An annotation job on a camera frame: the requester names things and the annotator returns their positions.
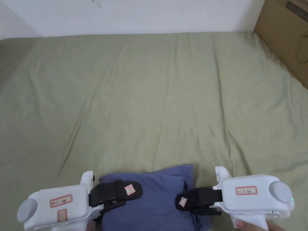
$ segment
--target blue towel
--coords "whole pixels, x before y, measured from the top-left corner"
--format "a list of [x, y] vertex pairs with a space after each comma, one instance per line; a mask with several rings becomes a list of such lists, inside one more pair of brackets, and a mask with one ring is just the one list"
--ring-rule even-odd
[[193, 165], [152, 173], [113, 173], [101, 177], [99, 182], [119, 179], [139, 182], [143, 195], [105, 213], [102, 231], [205, 231], [211, 228], [208, 216], [191, 215], [175, 207], [175, 197], [195, 187]]

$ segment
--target gray knob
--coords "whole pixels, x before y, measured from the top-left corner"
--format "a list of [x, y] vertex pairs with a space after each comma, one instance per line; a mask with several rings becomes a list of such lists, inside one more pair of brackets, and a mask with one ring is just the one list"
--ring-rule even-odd
[[287, 204], [293, 199], [290, 188], [281, 181], [271, 183], [269, 190], [271, 195], [281, 203]]
[[25, 200], [17, 211], [17, 220], [19, 222], [27, 222], [36, 212], [37, 203], [33, 199]]

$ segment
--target white wall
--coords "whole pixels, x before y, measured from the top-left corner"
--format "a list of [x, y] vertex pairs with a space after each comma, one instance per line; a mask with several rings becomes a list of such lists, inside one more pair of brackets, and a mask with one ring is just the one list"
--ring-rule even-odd
[[264, 0], [0, 0], [0, 39], [253, 30]]

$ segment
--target folded cloth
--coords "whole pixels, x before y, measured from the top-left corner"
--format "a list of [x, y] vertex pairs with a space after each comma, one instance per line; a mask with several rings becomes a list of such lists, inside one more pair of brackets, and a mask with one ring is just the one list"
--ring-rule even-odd
[[176, 196], [195, 187], [193, 165], [152, 173], [112, 173], [101, 177], [99, 182], [109, 183], [119, 179], [139, 182], [143, 195], [106, 212], [102, 219], [102, 231], [204, 231], [211, 228], [212, 222], [208, 216], [191, 215], [175, 207]]

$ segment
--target brown cardboard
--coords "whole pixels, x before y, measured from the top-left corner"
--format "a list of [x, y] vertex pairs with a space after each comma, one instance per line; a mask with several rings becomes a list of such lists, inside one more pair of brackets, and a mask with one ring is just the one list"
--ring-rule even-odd
[[255, 32], [308, 89], [308, 0], [265, 0]]

